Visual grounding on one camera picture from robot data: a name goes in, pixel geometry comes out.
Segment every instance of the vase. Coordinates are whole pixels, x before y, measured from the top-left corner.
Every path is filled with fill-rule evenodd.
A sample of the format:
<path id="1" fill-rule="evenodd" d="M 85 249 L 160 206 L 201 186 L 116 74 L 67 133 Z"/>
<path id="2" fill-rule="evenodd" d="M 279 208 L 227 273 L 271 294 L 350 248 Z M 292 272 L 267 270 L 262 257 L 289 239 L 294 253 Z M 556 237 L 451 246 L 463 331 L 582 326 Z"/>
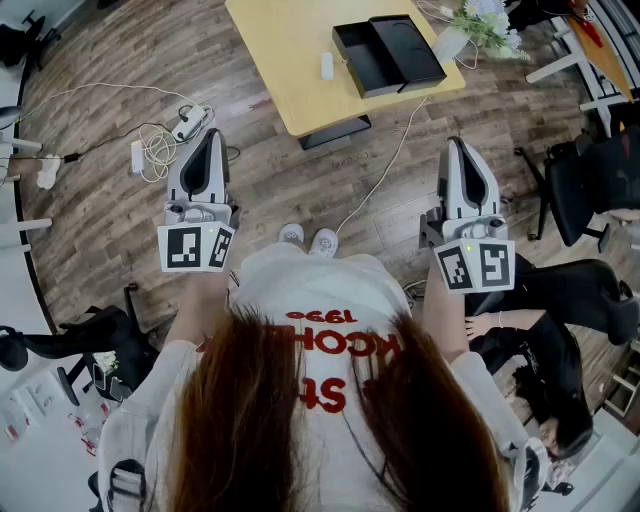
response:
<path id="1" fill-rule="evenodd" d="M 469 36 L 462 30 L 449 27 L 436 39 L 433 53 L 440 63 L 453 59 L 469 42 Z"/>

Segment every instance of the desk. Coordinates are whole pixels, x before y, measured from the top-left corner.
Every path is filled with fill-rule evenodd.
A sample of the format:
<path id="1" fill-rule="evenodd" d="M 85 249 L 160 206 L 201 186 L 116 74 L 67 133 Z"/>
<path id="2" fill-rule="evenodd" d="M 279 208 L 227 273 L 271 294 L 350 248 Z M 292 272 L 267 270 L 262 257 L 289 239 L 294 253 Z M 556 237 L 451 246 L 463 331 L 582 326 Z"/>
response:
<path id="1" fill-rule="evenodd" d="M 367 128 L 367 112 L 465 86 L 449 61 L 442 66 L 447 78 L 437 87 L 360 98 L 331 38 L 333 27 L 408 14 L 433 45 L 436 34 L 411 0 L 227 0 L 226 6 L 287 131 L 302 137 L 305 149 Z M 324 52 L 333 54 L 333 80 L 321 77 Z M 331 133 L 323 132 L 327 128 Z"/>
<path id="2" fill-rule="evenodd" d="M 603 31 L 598 29 L 597 26 L 595 28 L 598 30 L 600 39 L 602 40 L 602 48 L 600 48 L 593 39 L 589 37 L 580 25 L 578 25 L 578 22 L 575 19 L 569 18 L 570 30 L 567 29 L 562 32 L 557 32 L 555 37 L 556 39 L 561 39 L 567 36 L 570 32 L 573 32 L 580 43 L 580 46 L 576 48 L 574 45 L 568 45 L 570 51 L 569 55 L 540 68 L 538 71 L 534 71 L 527 76 L 527 82 L 530 84 L 535 83 L 538 80 L 552 75 L 562 69 L 586 61 L 600 70 L 600 72 L 618 88 L 620 93 L 628 101 L 633 101 L 631 90 L 629 89 L 629 84 L 624 76 L 624 71 L 620 66 L 620 62 L 618 61 L 618 56 L 613 51 L 613 48 L 611 47 L 611 44 L 609 44 L 609 40 L 606 35 L 603 34 Z"/>

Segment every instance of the hand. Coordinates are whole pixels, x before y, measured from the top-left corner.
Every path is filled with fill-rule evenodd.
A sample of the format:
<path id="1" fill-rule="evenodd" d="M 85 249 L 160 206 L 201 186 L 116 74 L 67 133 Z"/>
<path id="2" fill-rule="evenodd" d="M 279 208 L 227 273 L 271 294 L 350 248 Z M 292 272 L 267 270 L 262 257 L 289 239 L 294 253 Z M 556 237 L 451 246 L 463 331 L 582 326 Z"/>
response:
<path id="1" fill-rule="evenodd" d="M 491 313 L 483 313 L 479 316 L 468 316 L 465 319 L 467 322 L 467 339 L 471 341 L 478 336 L 484 336 L 493 329 L 495 325 L 493 325 L 492 316 Z"/>

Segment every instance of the white sneaker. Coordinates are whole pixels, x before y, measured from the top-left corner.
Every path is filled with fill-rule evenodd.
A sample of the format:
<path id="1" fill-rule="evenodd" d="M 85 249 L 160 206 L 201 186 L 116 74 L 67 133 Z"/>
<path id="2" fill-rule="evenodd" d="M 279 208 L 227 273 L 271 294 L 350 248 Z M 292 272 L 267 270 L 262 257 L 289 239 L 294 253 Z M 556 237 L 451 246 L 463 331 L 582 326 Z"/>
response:
<path id="1" fill-rule="evenodd" d="M 287 224 L 280 230 L 278 242 L 287 242 L 291 239 L 304 243 L 304 229 L 300 224 Z"/>
<path id="2" fill-rule="evenodd" d="M 60 169 L 62 159 L 59 156 L 47 155 L 46 159 L 42 159 L 42 170 L 38 171 L 38 179 L 36 180 L 40 188 L 51 190 L 56 182 L 56 174 Z"/>
<path id="3" fill-rule="evenodd" d="M 335 231 L 322 228 L 316 233 L 311 244 L 309 254 L 322 256 L 323 258 L 333 258 L 338 251 L 338 235 Z"/>

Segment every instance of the open box lid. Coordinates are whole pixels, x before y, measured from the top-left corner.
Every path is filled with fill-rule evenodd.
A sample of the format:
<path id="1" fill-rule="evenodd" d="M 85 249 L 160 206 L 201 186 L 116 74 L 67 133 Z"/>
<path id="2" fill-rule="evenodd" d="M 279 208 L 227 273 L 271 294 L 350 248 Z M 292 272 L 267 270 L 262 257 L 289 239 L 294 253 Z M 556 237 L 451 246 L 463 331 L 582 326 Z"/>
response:
<path id="1" fill-rule="evenodd" d="M 405 85 L 398 92 L 412 83 L 447 77 L 409 15 L 377 16 L 370 18 L 369 23 L 404 78 Z"/>

